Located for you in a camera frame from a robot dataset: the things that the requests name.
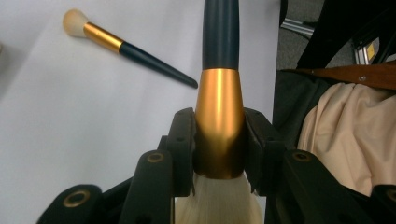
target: makeup brush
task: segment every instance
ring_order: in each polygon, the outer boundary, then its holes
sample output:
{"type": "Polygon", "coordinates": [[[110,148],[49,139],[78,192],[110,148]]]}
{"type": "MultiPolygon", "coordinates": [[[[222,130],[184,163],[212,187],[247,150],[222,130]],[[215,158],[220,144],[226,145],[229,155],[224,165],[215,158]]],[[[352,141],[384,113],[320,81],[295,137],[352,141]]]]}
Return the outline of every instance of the makeup brush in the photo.
{"type": "Polygon", "coordinates": [[[89,22],[88,18],[78,9],[71,9],[64,14],[64,30],[71,36],[87,37],[97,44],[119,53],[128,59],[141,63],[146,67],[183,82],[195,89],[198,88],[198,83],[191,77],[188,77],[142,49],[125,42],[119,37],[89,22]]]}
{"type": "Polygon", "coordinates": [[[244,175],[247,139],[238,60],[238,1],[206,0],[195,109],[195,195],[177,199],[176,224],[262,223],[262,210],[244,175]]]}

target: dark green fabric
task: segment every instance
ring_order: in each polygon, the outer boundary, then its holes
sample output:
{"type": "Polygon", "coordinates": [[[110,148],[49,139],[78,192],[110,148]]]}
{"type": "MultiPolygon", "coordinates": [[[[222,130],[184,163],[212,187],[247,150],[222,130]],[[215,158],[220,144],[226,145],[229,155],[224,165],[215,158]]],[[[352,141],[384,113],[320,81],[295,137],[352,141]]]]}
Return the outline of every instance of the dark green fabric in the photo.
{"type": "Polygon", "coordinates": [[[291,72],[276,72],[273,125],[288,147],[296,147],[306,114],[333,81],[291,72]]]}

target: brown leather strap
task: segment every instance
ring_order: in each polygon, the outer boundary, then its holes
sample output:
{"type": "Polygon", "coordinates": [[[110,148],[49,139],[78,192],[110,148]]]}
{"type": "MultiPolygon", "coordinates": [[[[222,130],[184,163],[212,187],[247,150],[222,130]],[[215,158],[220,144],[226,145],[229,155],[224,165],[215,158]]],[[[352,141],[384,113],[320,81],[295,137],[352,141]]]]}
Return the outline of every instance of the brown leather strap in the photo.
{"type": "Polygon", "coordinates": [[[286,69],[283,71],[327,77],[338,81],[357,83],[373,88],[396,90],[396,60],[370,65],[349,65],[321,69],[286,69]]]}

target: brush handle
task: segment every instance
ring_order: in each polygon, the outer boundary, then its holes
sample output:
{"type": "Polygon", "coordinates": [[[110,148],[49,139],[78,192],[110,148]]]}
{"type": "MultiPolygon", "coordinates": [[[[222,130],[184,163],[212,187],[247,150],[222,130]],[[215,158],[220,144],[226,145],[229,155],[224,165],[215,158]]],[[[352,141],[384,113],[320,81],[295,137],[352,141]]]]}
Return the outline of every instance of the brush handle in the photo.
{"type": "Polygon", "coordinates": [[[238,0],[205,1],[203,69],[229,68],[239,64],[238,0]]]}
{"type": "Polygon", "coordinates": [[[195,89],[198,88],[198,83],[194,79],[132,44],[123,42],[120,45],[119,54],[195,89]]]}

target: white bristles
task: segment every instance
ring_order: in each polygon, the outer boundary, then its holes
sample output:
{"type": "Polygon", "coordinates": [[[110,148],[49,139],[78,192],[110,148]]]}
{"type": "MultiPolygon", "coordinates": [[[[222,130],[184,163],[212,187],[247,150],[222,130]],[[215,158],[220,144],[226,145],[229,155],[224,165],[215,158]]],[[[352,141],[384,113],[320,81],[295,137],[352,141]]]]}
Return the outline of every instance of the white bristles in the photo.
{"type": "Polygon", "coordinates": [[[262,210],[244,175],[235,179],[194,177],[195,195],[176,201],[176,224],[262,224],[262,210]]]}
{"type": "Polygon", "coordinates": [[[64,30],[68,35],[85,37],[84,25],[88,18],[78,9],[70,9],[64,14],[64,30]]]}

